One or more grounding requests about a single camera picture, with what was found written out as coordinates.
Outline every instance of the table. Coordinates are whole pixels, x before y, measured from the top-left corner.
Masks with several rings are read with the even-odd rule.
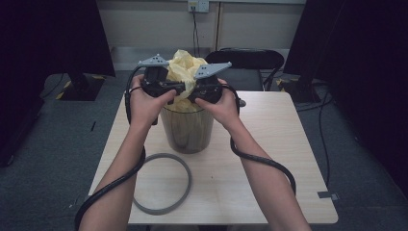
[[[315,156],[306,138],[291,97],[284,92],[238,91],[246,106],[241,119],[255,140],[271,158],[287,167],[297,184],[297,200],[309,223],[338,220],[326,192]],[[122,100],[102,154],[89,194],[92,194],[112,162],[128,130]],[[214,122],[209,146],[195,154],[173,151],[166,140],[163,124],[153,126],[145,147],[147,156],[172,153],[190,167],[192,187],[184,203],[169,214],[151,216],[132,207],[132,224],[261,224],[267,223],[248,185],[240,158],[230,149],[229,134]],[[147,163],[138,173],[135,190],[140,204],[160,209],[174,203],[187,186],[187,173],[171,159]]]

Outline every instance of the crumpled bag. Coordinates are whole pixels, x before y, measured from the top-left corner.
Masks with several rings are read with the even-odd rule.
[[[194,113],[200,111],[201,108],[191,103],[187,98],[195,88],[194,74],[202,64],[207,62],[202,58],[193,57],[185,50],[178,50],[173,59],[168,61],[167,79],[171,81],[184,82],[186,90],[174,98],[174,103],[165,105],[165,108],[178,113]]]

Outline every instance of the black chair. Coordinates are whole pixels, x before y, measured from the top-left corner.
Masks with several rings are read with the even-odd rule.
[[[208,64],[231,62],[232,66],[217,74],[235,90],[270,90],[273,76],[282,67],[285,59],[273,50],[223,48],[210,53],[205,60]],[[265,81],[261,69],[271,70]]]

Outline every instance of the forearm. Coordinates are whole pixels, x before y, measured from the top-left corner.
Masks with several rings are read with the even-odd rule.
[[[237,148],[270,159],[240,120],[226,127]],[[310,230],[286,176],[278,169],[242,158],[255,198],[272,230]]]
[[[131,125],[111,166],[96,187],[99,191],[135,167],[150,125]],[[81,230],[126,230],[135,190],[136,175],[97,200],[84,214]]]

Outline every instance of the white wall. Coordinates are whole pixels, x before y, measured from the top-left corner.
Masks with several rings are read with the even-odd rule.
[[[98,6],[111,46],[193,47],[187,1],[116,0]],[[302,11],[303,4],[211,1],[209,13],[196,14],[200,47],[289,49]]]

